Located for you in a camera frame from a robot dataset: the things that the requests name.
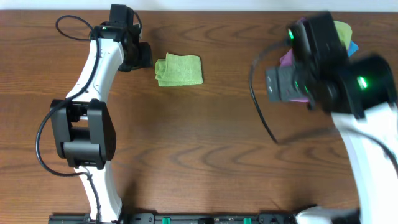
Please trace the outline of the light green microfiber cloth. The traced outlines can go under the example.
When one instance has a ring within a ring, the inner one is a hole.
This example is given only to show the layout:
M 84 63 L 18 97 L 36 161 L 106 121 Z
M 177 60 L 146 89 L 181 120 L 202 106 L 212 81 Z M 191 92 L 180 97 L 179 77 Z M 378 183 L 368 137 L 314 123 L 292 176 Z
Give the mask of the light green microfiber cloth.
M 155 63 L 155 79 L 162 87 L 201 85 L 201 58 L 167 53 L 164 59 L 158 59 Z

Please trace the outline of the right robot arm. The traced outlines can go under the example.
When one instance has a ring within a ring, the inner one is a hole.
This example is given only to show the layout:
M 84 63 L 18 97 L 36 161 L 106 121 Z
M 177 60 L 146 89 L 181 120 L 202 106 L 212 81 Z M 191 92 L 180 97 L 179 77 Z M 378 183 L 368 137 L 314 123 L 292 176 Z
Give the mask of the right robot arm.
M 271 101 L 305 98 L 332 117 L 353 171 L 359 208 L 310 207 L 297 223 L 397 222 L 397 91 L 379 55 L 352 61 L 329 12 L 287 27 L 294 63 L 267 71 Z

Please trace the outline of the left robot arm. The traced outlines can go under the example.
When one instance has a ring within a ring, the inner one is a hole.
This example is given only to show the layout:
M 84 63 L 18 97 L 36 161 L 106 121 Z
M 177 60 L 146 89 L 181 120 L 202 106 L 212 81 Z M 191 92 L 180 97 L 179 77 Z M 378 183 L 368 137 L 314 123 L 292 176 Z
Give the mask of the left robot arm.
M 90 51 L 78 81 L 63 100 L 53 100 L 44 118 L 52 124 L 58 156 L 79 176 L 91 212 L 85 223 L 118 223 L 123 203 L 111 160 L 116 131 L 107 107 L 117 72 L 148 68 L 151 49 L 141 41 L 142 24 L 113 20 L 91 28 Z

